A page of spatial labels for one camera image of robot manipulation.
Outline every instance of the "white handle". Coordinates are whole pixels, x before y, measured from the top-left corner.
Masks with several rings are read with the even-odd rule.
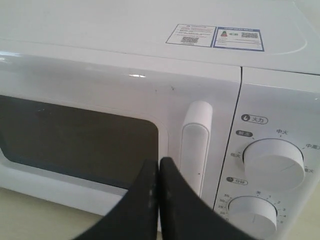
[[[181,140],[180,172],[199,195],[207,161],[213,108],[205,101],[193,102],[184,119]]]

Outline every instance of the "dark glass window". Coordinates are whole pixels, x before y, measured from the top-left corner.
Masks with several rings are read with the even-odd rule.
[[[127,189],[158,159],[150,121],[0,95],[0,147],[16,163]]]

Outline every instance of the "power level knob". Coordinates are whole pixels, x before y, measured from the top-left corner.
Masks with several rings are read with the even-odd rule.
[[[229,221],[252,237],[264,239],[277,230],[277,211],[264,199],[241,196],[229,204]]]
[[[305,178],[301,151],[280,139],[262,139],[250,144],[243,154],[249,184],[271,192],[299,186]]]

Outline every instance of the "warning label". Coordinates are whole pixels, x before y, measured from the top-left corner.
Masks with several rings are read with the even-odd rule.
[[[216,31],[214,48],[264,52],[259,29],[221,27]]]
[[[166,43],[210,48],[215,32],[215,26],[178,24]]]

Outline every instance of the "white microwave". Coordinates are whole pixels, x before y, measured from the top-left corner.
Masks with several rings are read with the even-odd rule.
[[[320,38],[294,3],[28,0],[0,15],[0,187],[105,215],[145,159],[170,156],[224,219],[286,235],[320,177]]]

